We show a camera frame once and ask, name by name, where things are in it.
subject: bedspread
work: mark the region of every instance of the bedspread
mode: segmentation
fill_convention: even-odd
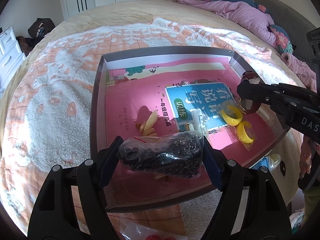
[[[157,18],[146,24],[155,14],[167,20]],[[101,27],[135,22],[140,23]],[[57,163],[63,167],[79,165],[89,157],[91,92],[101,55],[124,49],[171,45],[234,49],[265,82],[303,86],[275,50],[247,30],[209,12],[184,5],[165,1],[120,3],[83,12],[63,22],[31,52],[0,104],[2,118],[6,116],[0,196],[23,232],[27,231],[33,203],[49,169]],[[300,143],[300,135],[291,131],[274,150],[287,165],[285,177],[281,177],[279,170],[276,173],[286,202],[295,193],[292,188],[297,189]],[[76,189],[74,194],[78,220],[84,227]],[[165,211],[110,214],[109,217],[116,228],[119,228],[119,218],[127,217],[156,229],[176,234],[184,234],[186,230],[192,235],[191,227],[186,228],[190,224],[184,215],[186,211],[184,206],[180,210],[176,205]]]

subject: yellow ring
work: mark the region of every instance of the yellow ring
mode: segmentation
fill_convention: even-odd
[[[236,126],[236,125],[238,125],[238,124],[242,121],[242,113],[241,113],[241,111],[240,111],[237,107],[234,107],[234,106],[227,106],[227,108],[228,108],[229,110],[231,110],[231,111],[236,115],[236,118],[230,117],[230,116],[227,115],[226,112],[222,109],[222,110],[221,110],[221,116],[223,117],[223,120],[225,120],[225,122],[226,122],[228,125],[231,125],[231,126]]]
[[[253,143],[254,139],[251,139],[248,135],[247,132],[245,131],[244,127],[251,128],[251,124],[247,121],[241,122],[238,127],[237,127],[237,135],[240,141],[244,143]]]

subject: black eye print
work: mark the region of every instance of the black eye print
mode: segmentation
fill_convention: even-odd
[[[280,162],[280,171],[282,173],[282,176],[285,176],[285,164],[283,161]]]

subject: white chinese character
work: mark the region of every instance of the white chinese character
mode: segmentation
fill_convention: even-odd
[[[222,99],[222,98],[226,98],[226,99],[229,99],[230,98],[230,94],[229,94],[229,92],[228,91],[226,91],[226,89],[225,88],[223,88],[223,89],[218,89],[217,90],[217,93],[218,93],[218,95],[219,95],[219,97]]]
[[[187,93],[186,103],[194,104],[195,102],[202,104],[199,96],[197,95],[197,91],[192,91],[192,93]]]
[[[217,111],[217,105],[209,105],[210,112],[213,114],[216,113],[216,115],[213,116],[213,118],[219,118],[218,111]]]
[[[206,89],[206,90],[202,90],[201,91],[201,94],[203,94],[205,96],[205,101],[207,103],[209,103],[210,101],[216,101],[217,100],[217,97],[215,97],[215,94],[212,93],[212,89]]]

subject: hand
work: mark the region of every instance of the hand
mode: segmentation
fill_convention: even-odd
[[[316,148],[317,153],[320,155],[320,145],[316,144],[315,148]],[[312,151],[313,150],[310,146],[310,138],[304,135],[303,142],[301,145],[301,155],[300,155],[300,162],[299,162],[302,177],[306,173],[310,174],[310,172],[311,172],[311,164],[312,164],[311,163],[311,156],[313,154]]]

